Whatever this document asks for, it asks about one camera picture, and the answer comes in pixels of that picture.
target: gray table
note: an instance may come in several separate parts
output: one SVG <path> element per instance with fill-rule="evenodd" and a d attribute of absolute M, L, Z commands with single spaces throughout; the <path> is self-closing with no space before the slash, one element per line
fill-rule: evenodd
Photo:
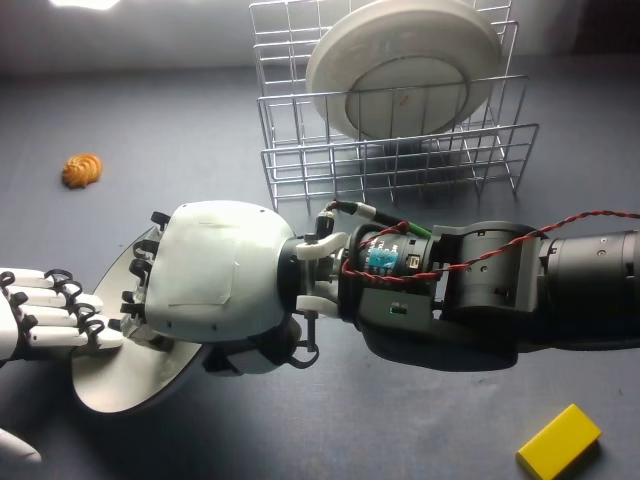
<path fill-rule="evenodd" d="M 514 72 L 532 78 L 523 121 L 542 125 L 517 201 L 496 185 L 480 202 L 406 201 L 395 213 L 537 226 L 595 208 L 640 211 L 640 58 L 519 59 Z M 256 96 L 252 69 L 1 83 L 0 264 L 64 267 L 91 289 L 153 210 L 268 205 Z M 105 172 L 69 192 L 59 173 L 79 151 L 99 153 Z M 282 214 L 299 232 L 312 225 L 303 202 Z M 584 220 L 562 234 L 638 227 Z M 0 371 L 0 428 L 40 450 L 42 479 L 510 479 L 525 477 L 514 452 L 577 403 L 604 431 L 603 454 L 580 478 L 640 468 L 640 351 L 543 351 L 506 371 L 447 374 L 385 362 L 340 321 L 318 330 L 311 370 L 198 372 L 125 418 L 84 411 L 66 365 L 11 364 Z"/>

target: yellow block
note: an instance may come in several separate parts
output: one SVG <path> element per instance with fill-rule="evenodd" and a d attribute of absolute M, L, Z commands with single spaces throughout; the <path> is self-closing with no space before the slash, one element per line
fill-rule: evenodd
<path fill-rule="evenodd" d="M 582 410 L 569 405 L 518 450 L 516 460 L 534 478 L 551 480 L 593 444 L 601 433 Z"/>

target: metal wire dish rack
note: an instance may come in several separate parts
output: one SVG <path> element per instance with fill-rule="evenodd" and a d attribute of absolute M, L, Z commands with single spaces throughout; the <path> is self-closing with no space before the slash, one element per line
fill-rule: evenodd
<path fill-rule="evenodd" d="M 276 0 L 250 6 L 262 93 L 258 108 L 266 147 L 261 160 L 274 209 L 284 200 L 302 198 L 309 211 L 316 197 L 369 202 L 378 193 L 389 195 L 395 203 L 407 190 L 422 196 L 431 191 L 441 195 L 445 188 L 453 196 L 465 185 L 480 196 L 488 181 L 505 182 L 517 192 L 539 126 L 519 123 L 528 78 L 508 74 L 518 33 L 518 23 L 510 20 L 512 0 L 469 2 L 489 17 L 500 38 L 504 59 L 501 76 L 459 84 L 306 93 L 306 63 L 322 35 L 342 16 L 371 1 Z M 458 118 L 463 105 L 456 102 L 450 128 L 424 134 L 429 100 L 451 88 L 459 92 L 483 88 L 489 95 L 467 118 Z M 360 128 L 360 111 L 374 95 L 378 101 L 380 95 L 389 97 L 389 135 L 366 140 Z M 397 137 L 394 109 L 407 95 L 420 95 L 424 102 L 422 122 L 416 122 L 411 137 Z M 314 100 L 320 97 L 328 102 L 332 96 L 356 102 L 358 138 L 332 129 L 330 119 L 325 121 L 317 113 Z"/>

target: blue sticker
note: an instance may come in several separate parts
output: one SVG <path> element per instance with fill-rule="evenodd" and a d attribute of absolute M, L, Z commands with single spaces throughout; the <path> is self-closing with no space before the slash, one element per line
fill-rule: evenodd
<path fill-rule="evenodd" d="M 375 268 L 393 268 L 398 260 L 398 252 L 374 248 L 369 254 L 369 266 Z"/>

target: red wire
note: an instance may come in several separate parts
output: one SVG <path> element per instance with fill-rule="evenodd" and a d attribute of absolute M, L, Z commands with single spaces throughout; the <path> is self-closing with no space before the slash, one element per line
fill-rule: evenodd
<path fill-rule="evenodd" d="M 437 270 L 432 270 L 431 272 L 417 273 L 415 275 L 411 275 L 411 276 L 407 276 L 407 277 L 390 277 L 390 276 L 372 275 L 372 274 L 367 273 L 367 272 L 361 272 L 361 271 L 358 271 L 358 270 L 351 270 L 349 268 L 349 260 L 347 260 L 342 264 L 342 273 L 344 275 L 349 276 L 349 277 L 366 278 L 367 280 L 370 280 L 372 282 L 389 282 L 389 283 L 397 283 L 397 284 L 408 283 L 408 282 L 411 282 L 413 280 L 433 280 L 433 279 L 438 279 L 438 278 L 440 278 L 442 276 L 442 274 L 444 272 L 454 272 L 454 271 L 458 271 L 458 270 L 466 270 L 467 268 L 469 268 L 474 263 L 480 262 L 482 260 L 486 260 L 487 258 L 494 257 L 494 256 L 499 255 L 501 253 L 504 253 L 505 251 L 509 250 L 510 248 L 515 247 L 516 245 L 520 245 L 521 243 L 523 243 L 523 242 L 525 242 L 527 240 L 530 240 L 532 238 L 539 237 L 543 233 L 547 233 L 547 232 L 550 232 L 552 230 L 557 230 L 558 228 L 561 228 L 561 227 L 565 226 L 567 223 L 575 222 L 576 220 L 580 220 L 581 218 L 597 217 L 597 216 L 601 216 L 601 215 L 609 216 L 609 217 L 613 216 L 613 217 L 622 217 L 622 218 L 633 218 L 635 220 L 640 220 L 640 215 L 637 214 L 637 213 L 614 212 L 614 211 L 611 211 L 611 210 L 593 210 L 591 212 L 584 212 L 584 213 L 580 213 L 578 215 L 573 215 L 571 217 L 565 218 L 561 222 L 554 223 L 553 225 L 547 225 L 546 227 L 542 227 L 542 228 L 540 228 L 538 230 L 534 230 L 532 232 L 529 232 L 526 235 L 523 235 L 522 237 L 514 238 L 509 243 L 507 243 L 505 245 L 502 245 L 500 248 L 497 248 L 496 250 L 492 250 L 492 251 L 487 252 L 487 253 L 485 253 L 483 255 L 480 255 L 479 257 L 474 258 L 473 260 L 469 260 L 468 262 L 449 265 L 446 268 L 439 268 Z M 380 235 L 385 235 L 387 233 L 400 233 L 400 234 L 406 235 L 406 233 L 408 232 L 408 226 L 409 226 L 409 224 L 407 222 L 401 222 L 398 225 L 396 225 L 395 227 L 391 227 L 391 228 L 387 228 L 385 230 L 382 230 L 380 233 L 378 233 L 377 235 L 371 237 L 369 240 L 367 240 L 365 242 L 361 242 L 360 245 L 358 246 L 358 249 L 361 250 L 363 247 L 365 247 L 366 245 L 371 243 L 373 240 L 378 238 Z"/>

